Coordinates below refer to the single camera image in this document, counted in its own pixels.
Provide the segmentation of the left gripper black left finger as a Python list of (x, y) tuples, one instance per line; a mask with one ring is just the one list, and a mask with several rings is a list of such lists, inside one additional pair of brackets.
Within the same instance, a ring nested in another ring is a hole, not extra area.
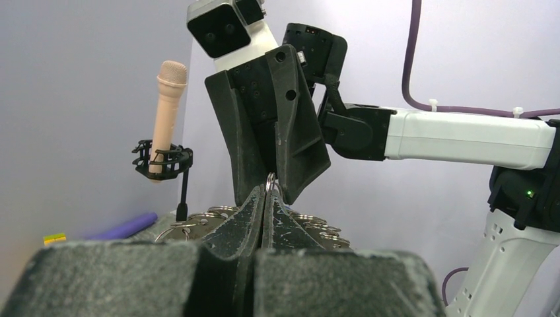
[(251, 316), (254, 254), (194, 241), (52, 244), (27, 263), (2, 316)]

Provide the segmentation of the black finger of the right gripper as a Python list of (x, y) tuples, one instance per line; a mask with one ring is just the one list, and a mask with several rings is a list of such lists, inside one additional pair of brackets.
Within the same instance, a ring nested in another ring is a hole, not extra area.
[(241, 94), (228, 71), (207, 77), (205, 86), (230, 157), (234, 200), (242, 205), (253, 188), (264, 182), (267, 170)]
[(292, 205), (331, 166), (331, 161), (295, 48), (285, 44), (265, 58), (277, 109), (277, 177), (284, 203)]

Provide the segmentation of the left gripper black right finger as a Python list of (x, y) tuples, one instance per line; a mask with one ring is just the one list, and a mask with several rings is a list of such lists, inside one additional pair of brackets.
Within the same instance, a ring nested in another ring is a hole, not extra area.
[(265, 201), (256, 253), (257, 316), (444, 316), (419, 256), (398, 250), (325, 250), (288, 215), (277, 190)]

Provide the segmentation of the metal disc with keyrings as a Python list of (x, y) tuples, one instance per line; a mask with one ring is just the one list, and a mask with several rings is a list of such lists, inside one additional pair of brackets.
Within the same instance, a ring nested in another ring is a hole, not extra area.
[(244, 247), (341, 250), (350, 242), (340, 229), (322, 218), (305, 215), (283, 204), (275, 178), (250, 191), (240, 207), (216, 206), (176, 220), (155, 242), (206, 242), (215, 250), (235, 253)]

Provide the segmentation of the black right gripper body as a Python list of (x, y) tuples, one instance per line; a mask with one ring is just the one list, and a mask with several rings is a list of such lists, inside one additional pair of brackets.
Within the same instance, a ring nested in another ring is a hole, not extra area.
[(281, 46), (231, 70), (266, 172), (321, 174), (330, 167), (312, 96), (326, 77), (341, 75), (346, 53), (341, 36), (290, 23)]

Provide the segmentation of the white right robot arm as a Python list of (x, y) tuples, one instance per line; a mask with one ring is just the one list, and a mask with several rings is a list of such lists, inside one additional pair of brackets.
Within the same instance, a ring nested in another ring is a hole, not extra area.
[[(407, 20), (331, 22), (326, 28), (347, 39), (349, 53), (342, 73), (343, 99), (403, 108), (400, 71)], [(430, 22), (421, 29), (412, 91), (418, 99), (463, 102), (473, 107), (534, 109), (556, 102), (559, 64), (550, 34), (518, 26), (483, 25), (460, 29)], [(384, 162), (334, 156), (332, 169), (309, 185), (295, 203), (297, 211), (327, 218), (341, 227), (356, 248), (409, 250), (424, 258), (438, 279), (457, 267), (470, 267), (483, 240), (489, 206), (491, 167), (444, 162), (431, 149), (429, 159), (412, 159), (403, 142), (414, 132), (431, 139), (491, 140), (487, 148), (462, 146), (457, 153), (517, 159), (499, 141), (531, 147), (550, 145), (553, 130), (536, 120), (484, 118), (485, 126), (463, 128), (465, 115), (406, 111), (395, 129), (398, 154)]]

